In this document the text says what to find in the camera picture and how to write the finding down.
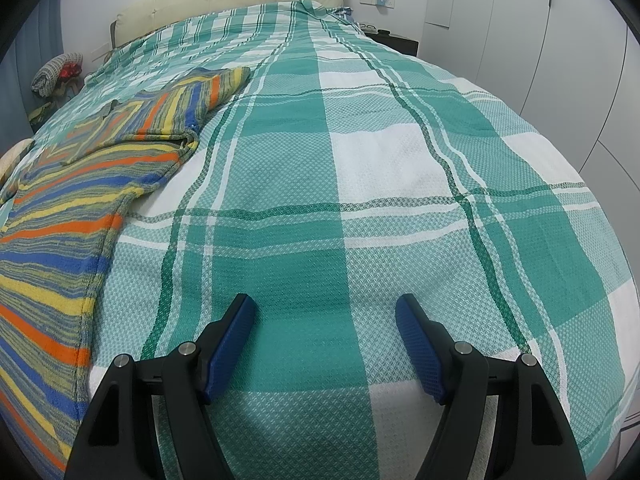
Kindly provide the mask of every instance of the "green plaid bedsheet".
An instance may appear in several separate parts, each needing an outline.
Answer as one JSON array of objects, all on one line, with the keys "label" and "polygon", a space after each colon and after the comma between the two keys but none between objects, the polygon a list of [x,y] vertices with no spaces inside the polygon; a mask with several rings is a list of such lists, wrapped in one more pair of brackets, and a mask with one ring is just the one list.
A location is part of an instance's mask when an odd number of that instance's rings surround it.
[{"label": "green plaid bedsheet", "polygon": [[[602,210],[551,143],[470,82],[303,0],[135,40],[36,145],[196,66],[252,77],[130,212],[96,308],[91,388],[114,355],[164,355],[245,292],[257,324],[211,410],[237,478],[413,479],[441,408],[396,330],[396,299],[412,292],[456,340],[532,351],[593,469],[638,380],[638,297]],[[487,413],[473,478],[494,399]],[[162,406],[158,418],[176,478]]]}]

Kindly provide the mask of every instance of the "metal screw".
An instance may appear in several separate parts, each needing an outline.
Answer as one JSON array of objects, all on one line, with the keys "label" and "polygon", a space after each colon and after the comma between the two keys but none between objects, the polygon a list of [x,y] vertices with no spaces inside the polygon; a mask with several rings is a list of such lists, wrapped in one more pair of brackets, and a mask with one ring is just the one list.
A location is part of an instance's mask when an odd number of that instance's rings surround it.
[{"label": "metal screw", "polygon": [[456,349],[456,352],[462,355],[471,354],[472,350],[474,349],[466,341],[458,341],[455,345],[453,345],[453,348]]},{"label": "metal screw", "polygon": [[122,368],[123,366],[129,364],[129,356],[126,354],[116,355],[115,359],[113,360],[113,364],[116,368]]},{"label": "metal screw", "polygon": [[196,343],[187,341],[178,346],[178,352],[182,355],[191,355],[196,351]]},{"label": "metal screw", "polygon": [[536,357],[531,354],[522,354],[521,359],[522,362],[527,366],[535,366],[538,364],[538,360],[536,359]]}]

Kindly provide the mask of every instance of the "pillow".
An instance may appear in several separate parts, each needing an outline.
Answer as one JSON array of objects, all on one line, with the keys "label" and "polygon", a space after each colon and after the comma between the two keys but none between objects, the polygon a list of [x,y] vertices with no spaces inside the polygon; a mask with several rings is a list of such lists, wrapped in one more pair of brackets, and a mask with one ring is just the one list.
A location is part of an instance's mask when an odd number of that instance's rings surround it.
[{"label": "pillow", "polygon": [[19,140],[0,158],[0,188],[32,147],[33,139]]}]

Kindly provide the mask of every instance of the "bedside table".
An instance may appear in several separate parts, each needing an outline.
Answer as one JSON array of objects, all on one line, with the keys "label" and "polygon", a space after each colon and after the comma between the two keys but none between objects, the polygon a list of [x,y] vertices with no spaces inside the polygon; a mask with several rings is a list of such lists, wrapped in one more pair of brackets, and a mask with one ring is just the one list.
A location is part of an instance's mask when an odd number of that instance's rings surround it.
[{"label": "bedside table", "polygon": [[408,54],[409,56],[417,56],[418,54],[418,42],[409,38],[395,34],[378,34],[376,32],[365,32],[364,34],[377,43],[397,50],[400,54]]}]

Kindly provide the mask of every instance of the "blue orange yellow striped cloth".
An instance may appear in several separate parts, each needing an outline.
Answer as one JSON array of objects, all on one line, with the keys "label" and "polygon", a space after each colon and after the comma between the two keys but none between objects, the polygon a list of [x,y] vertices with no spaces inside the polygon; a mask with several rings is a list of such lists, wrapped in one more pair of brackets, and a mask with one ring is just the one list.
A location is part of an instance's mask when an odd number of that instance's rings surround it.
[{"label": "blue orange yellow striped cloth", "polygon": [[123,215],[194,153],[207,113],[249,74],[197,68],[110,102],[16,178],[0,234],[0,413],[43,478],[64,475],[87,407],[94,304]]}]

